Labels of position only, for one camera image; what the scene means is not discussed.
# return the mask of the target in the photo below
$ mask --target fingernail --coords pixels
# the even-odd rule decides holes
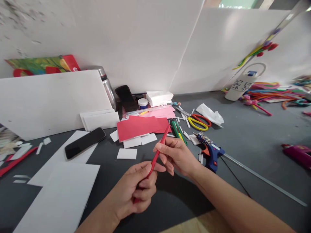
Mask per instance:
[[[157,143],[157,144],[155,145],[155,147],[156,147],[158,150],[160,150],[160,149],[162,148],[162,144]]]

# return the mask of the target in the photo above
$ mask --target hand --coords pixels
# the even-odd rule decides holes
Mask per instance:
[[[109,205],[109,210],[114,212],[118,221],[132,213],[141,213],[150,205],[151,197],[156,193],[156,171],[164,172],[166,169],[156,163],[152,173],[146,179],[150,170],[151,161],[145,161],[130,167],[103,200]],[[136,189],[138,184],[144,190]],[[133,204],[134,198],[141,201]]]
[[[165,144],[157,143],[155,145],[153,151],[157,150],[160,151],[160,159],[172,176],[174,168],[184,176],[191,176],[201,165],[181,139],[167,137]]]

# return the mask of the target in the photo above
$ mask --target black cable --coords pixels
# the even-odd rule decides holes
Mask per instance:
[[[230,167],[228,166],[228,164],[224,161],[224,159],[220,156],[220,158],[223,160],[223,162],[225,163],[225,165],[227,166],[227,168],[229,168],[229,170],[231,171],[232,175],[234,175],[234,177],[236,178],[236,180],[240,183],[240,185],[242,186],[242,188],[244,189],[244,191],[246,192],[247,196],[249,198],[252,198],[250,196],[250,194],[248,193],[248,191],[246,190],[246,188],[242,185],[242,183],[239,181],[239,179],[236,177],[236,175],[233,173],[233,171],[230,169]]]

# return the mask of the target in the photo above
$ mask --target wooden floor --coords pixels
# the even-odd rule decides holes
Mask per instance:
[[[161,233],[233,233],[223,217],[213,210],[199,217],[192,218],[186,222],[171,227]]]

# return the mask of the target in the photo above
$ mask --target blue glue gun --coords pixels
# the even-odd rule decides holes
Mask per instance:
[[[218,168],[218,155],[222,156],[225,151],[214,144],[208,137],[204,136],[203,133],[197,134],[197,139],[205,145],[205,149],[202,150],[202,153],[209,156],[209,159],[206,160],[205,167],[216,173]]]

